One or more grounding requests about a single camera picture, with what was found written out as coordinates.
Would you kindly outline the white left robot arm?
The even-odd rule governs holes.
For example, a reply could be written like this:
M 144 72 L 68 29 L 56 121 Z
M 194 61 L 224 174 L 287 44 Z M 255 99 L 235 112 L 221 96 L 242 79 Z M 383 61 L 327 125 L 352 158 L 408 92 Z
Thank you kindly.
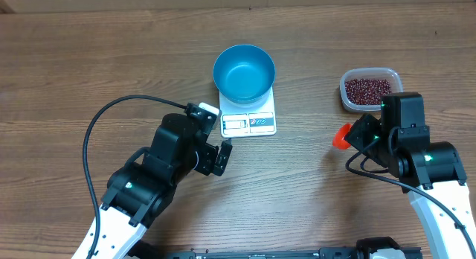
M 74 257 L 126 257 L 190 171 L 221 176 L 232 145 L 207 142 L 216 119 L 205 110 L 165 115 L 151 145 L 133 153 L 109 178 L 98 213 Z

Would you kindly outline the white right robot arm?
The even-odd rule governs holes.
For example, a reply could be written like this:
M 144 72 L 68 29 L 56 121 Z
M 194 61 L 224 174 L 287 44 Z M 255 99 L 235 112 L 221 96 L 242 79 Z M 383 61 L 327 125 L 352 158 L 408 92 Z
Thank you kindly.
M 343 139 L 383 169 L 346 169 L 397 185 L 408 195 L 434 258 L 474 258 L 475 220 L 467 175 L 456 147 L 431 141 L 424 101 L 417 92 L 381 98 L 381 117 L 362 115 Z

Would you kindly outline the orange plastic measuring scoop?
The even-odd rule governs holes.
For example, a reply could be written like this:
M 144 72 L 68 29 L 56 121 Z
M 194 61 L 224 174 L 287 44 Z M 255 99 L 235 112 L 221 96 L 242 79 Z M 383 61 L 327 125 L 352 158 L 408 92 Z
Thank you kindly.
M 351 130 L 352 128 L 352 124 L 345 124 L 343 125 L 338 131 L 337 133 L 335 134 L 333 140 L 332 140 L 332 145 L 333 147 L 339 149 L 339 150 L 346 150 L 348 149 L 351 144 L 349 144 L 346 140 L 345 140 L 345 136 L 347 135 L 347 133 Z

